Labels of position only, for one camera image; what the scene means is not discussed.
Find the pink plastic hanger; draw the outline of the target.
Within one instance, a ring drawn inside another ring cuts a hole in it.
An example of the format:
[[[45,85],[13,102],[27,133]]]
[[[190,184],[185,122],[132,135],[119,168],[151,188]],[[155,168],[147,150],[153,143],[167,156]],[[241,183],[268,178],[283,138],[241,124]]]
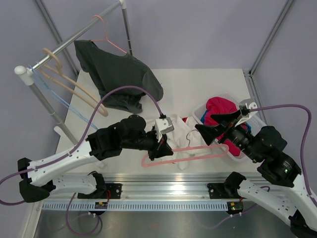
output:
[[[167,143],[172,148],[171,156],[156,158],[153,161],[145,155],[141,160],[141,166],[153,167],[164,164],[177,164],[180,169],[185,169],[190,161],[221,158],[226,156],[229,147],[226,144],[213,142],[207,145],[196,129],[186,132],[172,132],[167,135]]]

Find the white Coca-Cola t-shirt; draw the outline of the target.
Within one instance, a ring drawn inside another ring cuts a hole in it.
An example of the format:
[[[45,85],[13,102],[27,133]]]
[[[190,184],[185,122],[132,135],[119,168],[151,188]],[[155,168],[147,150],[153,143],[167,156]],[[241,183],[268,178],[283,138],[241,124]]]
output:
[[[180,132],[186,132],[186,131],[189,131],[191,129],[195,129],[196,120],[193,117],[187,117],[187,118],[182,119],[181,117],[179,117],[177,115],[171,115],[170,118],[171,118],[172,123],[174,125],[174,131],[172,131],[172,132],[176,132],[178,130]],[[177,164],[164,164],[164,165],[168,165],[168,166],[176,165],[178,167]]]

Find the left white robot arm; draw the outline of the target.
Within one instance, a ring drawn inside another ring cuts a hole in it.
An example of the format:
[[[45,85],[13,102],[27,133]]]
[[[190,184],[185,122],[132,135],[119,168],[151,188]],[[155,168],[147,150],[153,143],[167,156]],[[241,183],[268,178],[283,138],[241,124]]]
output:
[[[148,132],[147,123],[132,115],[96,132],[71,148],[45,159],[18,160],[22,180],[19,192],[26,203],[42,201],[50,195],[76,193],[79,199],[97,199],[106,194],[107,185],[102,174],[67,175],[77,167],[119,156],[123,149],[147,151],[151,160],[173,155],[167,143],[167,133],[174,130],[172,120],[162,116]]]

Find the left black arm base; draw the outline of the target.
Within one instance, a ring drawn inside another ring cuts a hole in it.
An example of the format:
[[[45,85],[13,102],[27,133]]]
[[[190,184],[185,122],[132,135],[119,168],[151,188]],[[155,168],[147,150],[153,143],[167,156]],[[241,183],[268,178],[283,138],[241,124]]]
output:
[[[121,183],[106,183],[90,194],[77,194],[78,199],[120,199],[122,193]]]

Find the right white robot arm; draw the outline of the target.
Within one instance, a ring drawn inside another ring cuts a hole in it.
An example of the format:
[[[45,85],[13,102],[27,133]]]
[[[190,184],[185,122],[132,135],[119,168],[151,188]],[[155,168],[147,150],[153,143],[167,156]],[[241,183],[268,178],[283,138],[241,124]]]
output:
[[[197,124],[207,145],[221,136],[237,146],[253,163],[259,163],[257,171],[272,185],[279,187],[289,202],[262,190],[238,172],[232,172],[223,183],[230,197],[249,199],[277,216],[287,224],[298,238],[317,236],[317,200],[308,185],[304,166],[283,152],[287,142],[273,126],[264,126],[252,135],[241,124],[251,118],[257,109],[243,106],[231,114],[213,115],[216,126]]]

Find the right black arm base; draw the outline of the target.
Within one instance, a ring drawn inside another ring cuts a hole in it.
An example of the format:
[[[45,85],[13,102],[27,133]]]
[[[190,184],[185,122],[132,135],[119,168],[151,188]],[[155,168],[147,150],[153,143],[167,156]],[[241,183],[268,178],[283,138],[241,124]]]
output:
[[[210,199],[244,199],[238,194],[236,187],[225,183],[208,183],[207,188]]]

